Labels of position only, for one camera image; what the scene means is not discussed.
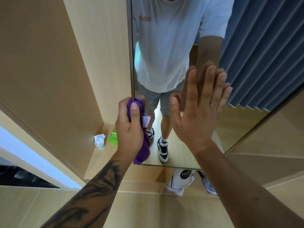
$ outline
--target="tattoo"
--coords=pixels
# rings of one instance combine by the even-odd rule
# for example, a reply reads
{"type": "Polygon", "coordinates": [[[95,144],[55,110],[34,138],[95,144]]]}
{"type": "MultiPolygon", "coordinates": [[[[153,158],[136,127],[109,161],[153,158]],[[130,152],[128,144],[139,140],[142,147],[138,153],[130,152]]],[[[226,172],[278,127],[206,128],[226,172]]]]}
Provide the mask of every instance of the tattoo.
{"type": "Polygon", "coordinates": [[[119,162],[120,160],[109,161],[41,228],[89,228],[102,215],[107,214],[114,200],[113,193],[121,182],[119,162]]]}

